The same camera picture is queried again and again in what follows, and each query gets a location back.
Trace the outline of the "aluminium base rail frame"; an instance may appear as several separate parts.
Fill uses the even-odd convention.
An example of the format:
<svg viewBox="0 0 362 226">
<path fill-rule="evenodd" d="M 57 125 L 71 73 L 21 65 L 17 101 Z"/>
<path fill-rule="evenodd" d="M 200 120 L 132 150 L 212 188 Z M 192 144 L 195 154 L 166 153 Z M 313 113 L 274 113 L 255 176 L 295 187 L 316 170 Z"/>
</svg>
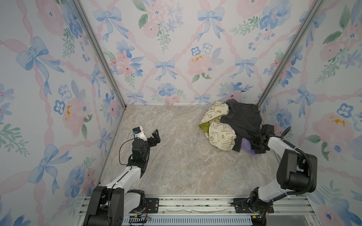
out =
<svg viewBox="0 0 362 226">
<path fill-rule="evenodd" d="M 253 213 L 231 203 L 232 195 L 149 195 L 153 203 L 140 219 L 124 217 L 123 226 L 253 226 Z M 319 226 L 317 215 L 305 196 L 276 201 L 266 215 L 269 226 Z"/>
</svg>

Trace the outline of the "purple cloth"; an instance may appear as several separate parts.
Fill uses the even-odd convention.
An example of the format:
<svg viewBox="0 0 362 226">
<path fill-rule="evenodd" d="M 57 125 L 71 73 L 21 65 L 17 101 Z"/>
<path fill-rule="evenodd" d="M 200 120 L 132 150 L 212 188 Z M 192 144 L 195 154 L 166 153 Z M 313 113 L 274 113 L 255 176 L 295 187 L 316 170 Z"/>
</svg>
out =
<svg viewBox="0 0 362 226">
<path fill-rule="evenodd" d="M 246 151 L 250 155 L 258 155 L 255 153 L 254 149 L 252 148 L 251 142 L 248 139 L 243 138 L 241 141 L 241 149 Z"/>
</svg>

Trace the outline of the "dark grey cloth garment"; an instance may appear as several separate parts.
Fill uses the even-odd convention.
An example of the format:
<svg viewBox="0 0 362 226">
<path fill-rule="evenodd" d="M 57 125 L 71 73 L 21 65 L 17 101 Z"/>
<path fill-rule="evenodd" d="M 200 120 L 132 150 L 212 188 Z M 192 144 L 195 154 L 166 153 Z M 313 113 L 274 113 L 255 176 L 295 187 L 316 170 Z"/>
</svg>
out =
<svg viewBox="0 0 362 226">
<path fill-rule="evenodd" d="M 228 124 L 235 131 L 233 151 L 241 150 L 242 139 L 252 140 L 262 135 L 260 111 L 255 104 L 239 103 L 235 99 L 226 101 L 229 113 L 221 117 L 220 122 Z"/>
</svg>

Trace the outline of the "aluminium left corner post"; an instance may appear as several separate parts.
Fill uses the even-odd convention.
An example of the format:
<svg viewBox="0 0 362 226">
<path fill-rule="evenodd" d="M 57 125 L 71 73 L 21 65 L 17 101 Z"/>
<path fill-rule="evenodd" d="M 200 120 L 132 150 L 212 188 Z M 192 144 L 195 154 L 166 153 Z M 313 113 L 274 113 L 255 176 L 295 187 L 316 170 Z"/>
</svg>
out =
<svg viewBox="0 0 362 226">
<path fill-rule="evenodd" d="M 102 69 L 105 72 L 105 75 L 107 77 L 107 79 L 110 82 L 110 86 L 113 89 L 113 91 L 115 92 L 115 96 L 117 98 L 117 100 L 119 101 L 119 103 L 122 106 L 122 109 L 125 110 L 126 109 L 126 104 L 122 98 L 121 92 L 117 86 L 117 82 L 116 79 L 114 78 L 114 76 L 111 73 L 111 70 L 108 66 L 108 64 L 106 63 L 106 58 L 102 52 L 101 46 L 96 38 L 96 34 L 93 31 L 91 24 L 89 22 L 89 19 L 84 11 L 84 8 L 81 4 L 81 1 L 79 0 L 70 0 L 70 4 L 72 5 L 72 7 L 74 8 L 74 11 L 76 13 L 76 15 L 78 16 L 79 20 L 80 20 L 80 24 L 84 27 L 85 33 L 88 36 L 88 39 L 90 41 L 90 45 L 92 47 L 92 49 L 95 52 L 96 58 L 99 60 L 100 65 L 102 67 Z"/>
</svg>

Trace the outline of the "cream green printed cloth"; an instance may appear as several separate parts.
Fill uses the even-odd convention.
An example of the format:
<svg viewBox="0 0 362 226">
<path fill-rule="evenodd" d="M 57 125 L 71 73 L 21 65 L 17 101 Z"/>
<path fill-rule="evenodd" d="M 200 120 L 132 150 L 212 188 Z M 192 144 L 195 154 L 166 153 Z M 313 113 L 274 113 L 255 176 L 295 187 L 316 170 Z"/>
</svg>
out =
<svg viewBox="0 0 362 226">
<path fill-rule="evenodd" d="M 217 101 L 202 118 L 199 127 L 204 131 L 209 144 L 222 151 L 231 151 L 235 146 L 236 133 L 221 117 L 229 113 L 229 106 L 225 102 Z"/>
</svg>

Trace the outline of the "aluminium right corner post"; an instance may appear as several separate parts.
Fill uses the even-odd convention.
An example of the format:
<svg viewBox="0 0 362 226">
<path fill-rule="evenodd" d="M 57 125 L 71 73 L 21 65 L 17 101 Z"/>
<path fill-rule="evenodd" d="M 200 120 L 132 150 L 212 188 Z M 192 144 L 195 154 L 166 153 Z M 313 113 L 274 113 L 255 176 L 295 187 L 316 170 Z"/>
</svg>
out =
<svg viewBox="0 0 362 226">
<path fill-rule="evenodd" d="M 304 18 L 304 22 L 301 23 L 299 26 L 294 39 L 291 41 L 290 45 L 288 46 L 287 50 L 285 51 L 284 57 L 281 60 L 280 65 L 276 68 L 275 73 L 271 77 L 270 81 L 268 82 L 262 96 L 259 98 L 257 103 L 258 107 L 262 107 L 264 102 L 266 102 L 267 96 L 272 90 L 274 84 L 277 82 L 279 77 L 281 76 L 282 72 L 284 71 L 285 67 L 287 66 L 290 59 L 293 57 L 293 54 L 298 49 L 301 41 L 306 36 L 307 31 L 312 26 L 313 21 L 318 16 L 321 7 L 323 6 L 325 1 L 323 0 L 316 0 L 312 2 L 310 9 L 307 11 L 307 14 Z"/>
</svg>

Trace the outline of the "aluminium corner post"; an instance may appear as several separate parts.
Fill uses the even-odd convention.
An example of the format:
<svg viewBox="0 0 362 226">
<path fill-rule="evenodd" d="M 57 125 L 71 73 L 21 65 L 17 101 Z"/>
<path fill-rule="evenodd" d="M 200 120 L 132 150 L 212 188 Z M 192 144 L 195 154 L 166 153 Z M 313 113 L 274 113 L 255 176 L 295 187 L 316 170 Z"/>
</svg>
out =
<svg viewBox="0 0 362 226">
<path fill-rule="evenodd" d="M 84 8 L 81 4 L 81 1 L 79 0 L 70 0 L 70 4 L 72 5 L 72 7 L 74 8 L 74 11 L 76 13 L 76 15 L 78 16 L 79 20 L 80 20 L 80 24 L 84 27 L 85 33 L 88 36 L 88 39 L 90 41 L 90 45 L 92 47 L 92 49 L 95 52 L 96 58 L 99 60 L 100 65 L 102 67 L 102 69 L 105 72 L 105 75 L 107 77 L 107 79 L 110 82 L 110 86 L 113 89 L 113 91 L 115 92 L 115 96 L 117 98 L 117 100 L 119 101 L 119 103 L 122 106 L 122 109 L 125 110 L 126 109 L 126 104 L 122 98 L 121 92 L 117 86 L 117 82 L 116 79 L 114 78 L 114 76 L 111 73 L 111 70 L 108 66 L 108 64 L 106 63 L 106 58 L 102 52 L 101 46 L 96 38 L 96 34 L 93 31 L 91 24 L 89 22 L 89 19 L 84 11 Z"/>
<path fill-rule="evenodd" d="M 294 39 L 291 41 L 290 45 L 288 46 L 287 50 L 285 51 L 284 57 L 281 60 L 280 65 L 276 68 L 275 73 L 271 77 L 270 81 L 268 82 L 262 96 L 259 98 L 257 103 L 258 107 L 262 107 L 264 102 L 266 102 L 267 96 L 272 90 L 274 84 L 277 82 L 279 77 L 281 76 L 282 72 L 284 71 L 285 67 L 287 66 L 290 59 L 293 57 L 293 54 L 298 49 L 301 41 L 306 36 L 307 31 L 312 26 L 313 21 L 318 16 L 321 7 L 323 6 L 325 1 L 323 0 L 316 0 L 312 2 L 310 9 L 307 11 L 307 14 L 304 18 L 304 22 L 301 23 L 299 26 Z"/>
</svg>

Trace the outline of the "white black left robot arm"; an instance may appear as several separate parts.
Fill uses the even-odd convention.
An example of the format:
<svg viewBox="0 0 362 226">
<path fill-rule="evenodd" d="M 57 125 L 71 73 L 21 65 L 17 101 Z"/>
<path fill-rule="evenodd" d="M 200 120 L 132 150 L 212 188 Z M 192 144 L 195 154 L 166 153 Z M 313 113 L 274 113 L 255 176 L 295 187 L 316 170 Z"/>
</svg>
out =
<svg viewBox="0 0 362 226">
<path fill-rule="evenodd" d="M 84 226 L 121 226 L 129 213 L 147 215 L 149 205 L 145 192 L 131 189 L 144 175 L 150 149 L 161 142 L 159 131 L 147 138 L 141 126 L 133 129 L 132 154 L 125 170 L 105 186 L 97 186 L 91 193 Z"/>
</svg>

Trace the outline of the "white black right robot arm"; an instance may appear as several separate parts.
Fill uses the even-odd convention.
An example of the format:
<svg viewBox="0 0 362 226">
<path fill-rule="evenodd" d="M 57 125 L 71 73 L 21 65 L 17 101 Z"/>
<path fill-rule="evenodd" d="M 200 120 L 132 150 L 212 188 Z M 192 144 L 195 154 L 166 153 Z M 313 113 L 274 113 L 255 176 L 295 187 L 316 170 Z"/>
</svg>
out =
<svg viewBox="0 0 362 226">
<path fill-rule="evenodd" d="M 252 213 L 254 219 L 264 220 L 268 213 L 272 213 L 274 202 L 290 195 L 312 193 L 316 189 L 318 159 L 285 139 L 290 130 L 288 127 L 278 136 L 274 133 L 274 126 L 265 124 L 261 136 L 252 139 L 256 153 L 273 150 L 281 160 L 275 180 L 255 188 L 248 198 L 233 200 L 231 205 L 237 213 Z"/>
</svg>

